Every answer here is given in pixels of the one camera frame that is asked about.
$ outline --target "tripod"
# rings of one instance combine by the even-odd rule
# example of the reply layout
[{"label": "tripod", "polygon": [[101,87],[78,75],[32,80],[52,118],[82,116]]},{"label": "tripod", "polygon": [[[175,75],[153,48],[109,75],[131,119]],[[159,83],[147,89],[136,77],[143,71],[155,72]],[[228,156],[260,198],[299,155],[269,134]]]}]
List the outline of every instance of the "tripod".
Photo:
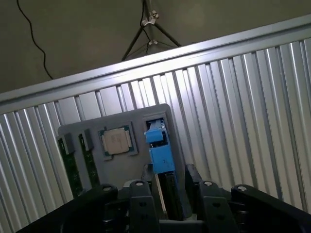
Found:
[{"label": "tripod", "polygon": [[[148,5],[146,4],[146,0],[142,0],[142,6],[143,6],[143,10],[144,7],[146,8],[146,12],[147,14],[149,14],[149,9],[148,9]],[[122,57],[121,61],[125,61],[125,59],[127,58],[128,54],[130,53],[130,51],[132,50],[133,46],[135,45],[137,39],[139,38],[140,34],[144,31],[144,28],[149,24],[151,26],[155,26],[161,33],[163,33],[167,38],[169,38],[177,47],[180,47],[181,44],[178,43],[177,40],[174,39],[174,37],[172,37],[164,28],[161,27],[161,25],[159,25],[156,20],[158,18],[158,14],[153,14],[151,16],[147,16],[145,19],[143,19],[140,22],[140,27],[137,31],[137,33],[135,34],[132,42],[130,43],[129,47],[127,48],[125,54]],[[156,40],[149,40],[147,47],[151,44],[157,44]]]}]

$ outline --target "corrugated metal wall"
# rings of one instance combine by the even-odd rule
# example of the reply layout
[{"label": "corrugated metal wall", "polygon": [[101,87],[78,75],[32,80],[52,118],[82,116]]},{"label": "corrugated metal wall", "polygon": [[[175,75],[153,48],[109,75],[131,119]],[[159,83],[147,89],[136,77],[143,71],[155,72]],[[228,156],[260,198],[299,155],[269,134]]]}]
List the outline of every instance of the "corrugated metal wall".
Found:
[{"label": "corrugated metal wall", "polygon": [[0,232],[72,199],[60,125],[167,103],[187,163],[311,213],[311,39],[0,116]]}]

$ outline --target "black plastic part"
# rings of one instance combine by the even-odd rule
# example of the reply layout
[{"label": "black plastic part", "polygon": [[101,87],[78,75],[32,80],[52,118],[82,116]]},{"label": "black plastic part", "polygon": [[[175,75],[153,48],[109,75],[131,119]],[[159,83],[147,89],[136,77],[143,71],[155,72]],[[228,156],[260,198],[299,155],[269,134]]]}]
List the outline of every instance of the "black plastic part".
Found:
[{"label": "black plastic part", "polygon": [[228,201],[228,204],[240,232],[249,232],[251,219],[247,206],[241,202],[235,201]]},{"label": "black plastic part", "polygon": [[152,179],[154,178],[154,166],[153,164],[146,164],[142,170],[141,179],[148,183],[151,183]]},{"label": "black plastic part", "polygon": [[183,210],[175,181],[175,173],[161,173],[158,174],[158,177],[168,218],[171,220],[183,220]]},{"label": "black plastic part", "polygon": [[84,145],[86,147],[86,151],[92,150],[94,148],[94,145],[92,142],[90,130],[89,129],[84,130],[82,132],[82,137],[84,139]]},{"label": "black plastic part", "polygon": [[65,135],[61,135],[57,138],[63,142],[62,150],[65,154],[72,154],[74,153],[74,145],[72,142],[72,136],[70,133],[66,133]]},{"label": "black plastic part", "polygon": [[118,198],[107,203],[103,209],[105,232],[126,232],[129,209],[130,188],[123,187],[118,191]]},{"label": "black plastic part", "polygon": [[73,233],[104,230],[102,215],[104,205],[117,198],[118,189],[103,184],[48,213],[18,233]]},{"label": "black plastic part", "polygon": [[205,181],[199,183],[201,209],[198,219],[205,221],[209,233],[238,233],[239,229],[230,210],[226,198],[222,197],[217,184]]},{"label": "black plastic part", "polygon": [[206,233],[207,228],[204,221],[200,220],[160,220],[161,233]]},{"label": "black plastic part", "polygon": [[248,185],[231,190],[232,200],[247,206],[246,223],[250,232],[311,232],[311,215]]},{"label": "black plastic part", "polygon": [[190,206],[194,214],[197,213],[197,202],[199,197],[199,183],[202,178],[195,165],[186,165],[185,188],[189,198]]},{"label": "black plastic part", "polygon": [[144,181],[132,182],[130,196],[130,232],[159,233],[159,220],[148,183]]}]

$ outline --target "slot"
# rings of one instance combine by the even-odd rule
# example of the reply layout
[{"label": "slot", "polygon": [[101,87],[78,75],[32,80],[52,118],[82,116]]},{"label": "slot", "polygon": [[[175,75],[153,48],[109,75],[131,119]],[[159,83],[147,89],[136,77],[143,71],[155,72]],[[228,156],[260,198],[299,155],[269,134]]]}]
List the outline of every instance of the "slot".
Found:
[{"label": "slot", "polygon": [[95,165],[94,157],[92,154],[92,150],[87,150],[86,144],[85,144],[85,139],[82,134],[79,135],[79,142],[81,145],[82,153],[83,153],[83,158],[86,164],[86,169],[88,173],[89,180],[91,182],[92,187],[96,187],[100,185],[98,173],[97,173],[97,168]]},{"label": "slot", "polygon": [[76,198],[82,193],[83,187],[80,180],[78,167],[74,158],[74,153],[66,153],[66,147],[62,138],[58,139],[58,146],[63,159],[73,198]]}]

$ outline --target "blue part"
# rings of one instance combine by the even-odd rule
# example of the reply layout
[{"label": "blue part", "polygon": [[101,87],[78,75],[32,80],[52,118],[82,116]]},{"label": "blue part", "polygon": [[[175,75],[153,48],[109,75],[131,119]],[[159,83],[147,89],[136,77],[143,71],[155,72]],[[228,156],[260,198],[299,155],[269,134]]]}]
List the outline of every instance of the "blue part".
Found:
[{"label": "blue part", "polygon": [[155,174],[167,171],[175,171],[175,165],[170,145],[150,148],[149,153],[151,156],[152,163],[154,164]]},{"label": "blue part", "polygon": [[160,128],[162,128],[162,126],[165,126],[163,120],[160,120],[160,119],[155,120],[155,121],[151,122],[149,130],[160,129]]},{"label": "blue part", "polygon": [[153,143],[163,140],[163,134],[161,130],[148,130],[145,132],[146,143]]}]

